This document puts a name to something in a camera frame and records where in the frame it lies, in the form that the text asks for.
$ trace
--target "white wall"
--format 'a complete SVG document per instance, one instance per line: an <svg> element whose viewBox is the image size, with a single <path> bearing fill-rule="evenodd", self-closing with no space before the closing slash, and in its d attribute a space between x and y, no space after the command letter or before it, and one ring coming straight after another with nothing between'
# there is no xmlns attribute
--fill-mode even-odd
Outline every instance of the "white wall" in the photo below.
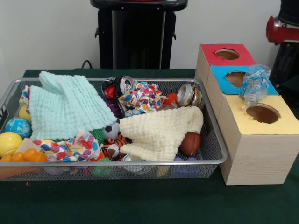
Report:
<svg viewBox="0 0 299 224"><path fill-rule="evenodd" d="M245 43L257 62L271 65L277 47L267 42L265 27L279 4L189 0L177 12L171 67L195 68L201 42ZM97 9L89 0L0 0L0 95L26 69L79 68L85 59L99 67L97 26Z"/></svg>
<svg viewBox="0 0 299 224"><path fill-rule="evenodd" d="M195 68L199 43L244 43L257 63L272 66L278 48L268 43L266 25L280 0L189 0L177 12L172 68Z"/></svg>

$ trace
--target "round hole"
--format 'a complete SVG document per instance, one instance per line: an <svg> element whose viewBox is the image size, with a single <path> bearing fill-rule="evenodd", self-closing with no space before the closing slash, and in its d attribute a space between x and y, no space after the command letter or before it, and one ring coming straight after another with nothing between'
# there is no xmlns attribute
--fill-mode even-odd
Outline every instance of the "round hole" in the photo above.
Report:
<svg viewBox="0 0 299 224"><path fill-rule="evenodd" d="M220 49L220 50L216 51L215 53L218 57L227 59L227 60L235 60L240 57L240 55L237 52L235 52L234 50L225 49L225 48Z"/></svg>
<svg viewBox="0 0 299 224"><path fill-rule="evenodd" d="M232 71L228 73L225 77L233 86L240 88L243 83L244 75L245 72L243 71Z"/></svg>
<svg viewBox="0 0 299 224"><path fill-rule="evenodd" d="M253 117L253 120L257 120L260 123L272 124L280 118L277 110L263 104L248 107L246 113Z"/></svg>

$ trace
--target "brown football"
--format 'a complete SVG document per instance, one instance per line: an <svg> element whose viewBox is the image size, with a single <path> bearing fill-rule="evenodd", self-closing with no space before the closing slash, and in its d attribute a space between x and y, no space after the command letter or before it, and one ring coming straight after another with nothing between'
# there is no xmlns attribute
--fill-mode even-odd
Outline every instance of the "brown football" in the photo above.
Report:
<svg viewBox="0 0 299 224"><path fill-rule="evenodd" d="M180 150L185 156L193 156L200 147L200 134L188 132L183 139Z"/></svg>

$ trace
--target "mint green washcloth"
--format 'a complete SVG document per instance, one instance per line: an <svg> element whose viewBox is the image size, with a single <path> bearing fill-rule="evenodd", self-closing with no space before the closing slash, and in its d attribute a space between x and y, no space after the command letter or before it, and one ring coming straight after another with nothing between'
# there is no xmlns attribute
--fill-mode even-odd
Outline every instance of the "mint green washcloth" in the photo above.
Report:
<svg viewBox="0 0 299 224"><path fill-rule="evenodd" d="M30 87L32 139L68 139L79 128L101 129L116 117L84 76L61 76L42 71L43 85Z"/></svg>

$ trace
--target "cream washcloth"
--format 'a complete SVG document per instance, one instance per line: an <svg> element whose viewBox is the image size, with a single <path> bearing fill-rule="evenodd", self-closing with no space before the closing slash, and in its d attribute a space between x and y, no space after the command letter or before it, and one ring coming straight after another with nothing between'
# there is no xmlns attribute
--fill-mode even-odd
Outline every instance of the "cream washcloth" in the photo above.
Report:
<svg viewBox="0 0 299 224"><path fill-rule="evenodd" d="M172 161L186 133L200 133L202 125L202 112L195 106L123 118L120 132L132 144L122 146L121 152L146 161Z"/></svg>

